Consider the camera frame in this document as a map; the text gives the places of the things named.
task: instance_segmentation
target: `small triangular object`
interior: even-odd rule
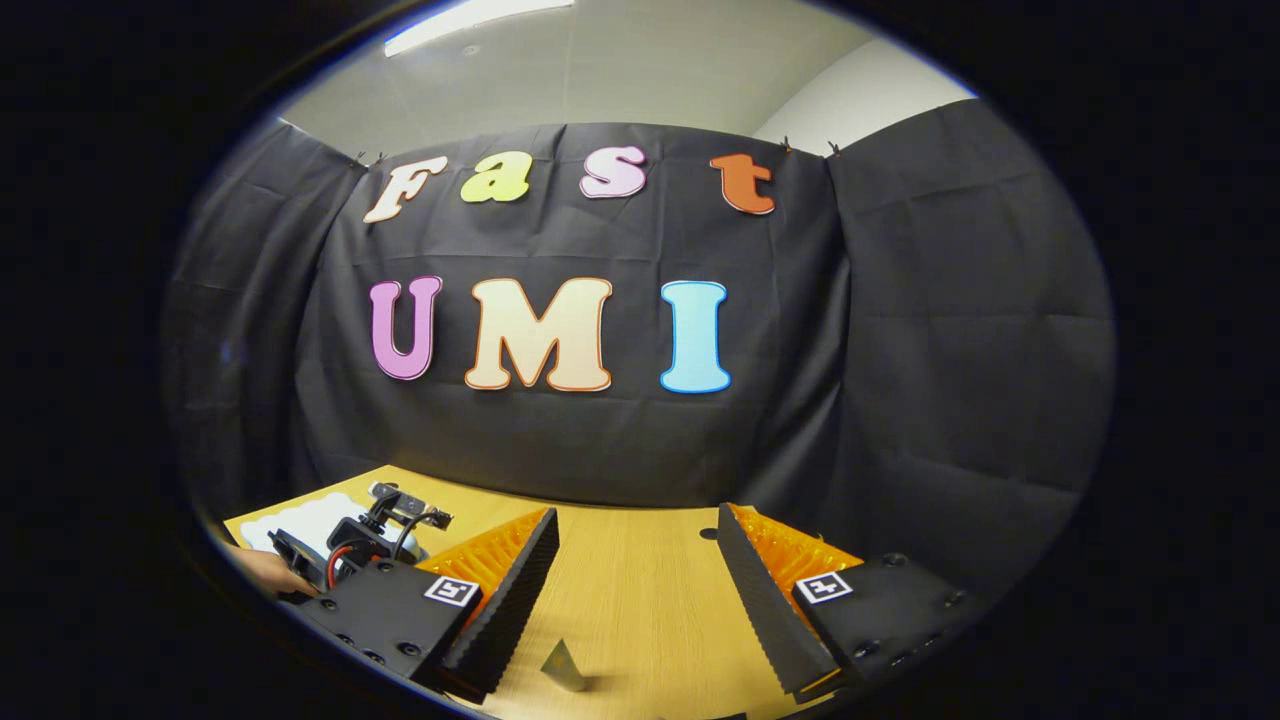
[[[556,682],[557,685],[570,692],[586,689],[586,678],[577,670],[573,656],[568,653],[564,641],[556,643],[556,648],[543,662],[543,674]]]

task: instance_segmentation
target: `screw hole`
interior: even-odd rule
[[[868,655],[873,655],[877,650],[879,650],[879,643],[876,641],[863,643],[854,648],[854,657],[867,657]]]

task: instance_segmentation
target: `pink letter u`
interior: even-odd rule
[[[431,315],[435,295],[443,287],[440,278],[428,275],[408,283],[413,296],[413,348],[408,355],[396,350],[396,299],[398,282],[384,282],[369,291],[374,301],[374,357],[384,373],[397,380],[412,380],[431,365]]]

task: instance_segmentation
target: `human hand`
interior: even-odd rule
[[[261,550],[236,547],[230,543],[227,543],[227,547],[241,570],[268,591],[280,594],[301,592],[310,597],[320,594],[320,591],[312,587],[311,583],[289,570],[288,564],[279,555]]]

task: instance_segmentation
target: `yellow letter a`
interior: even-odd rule
[[[529,168],[534,156],[512,150],[490,155],[476,163],[476,174],[462,183],[462,199],[467,202],[497,200],[509,202],[529,191]]]

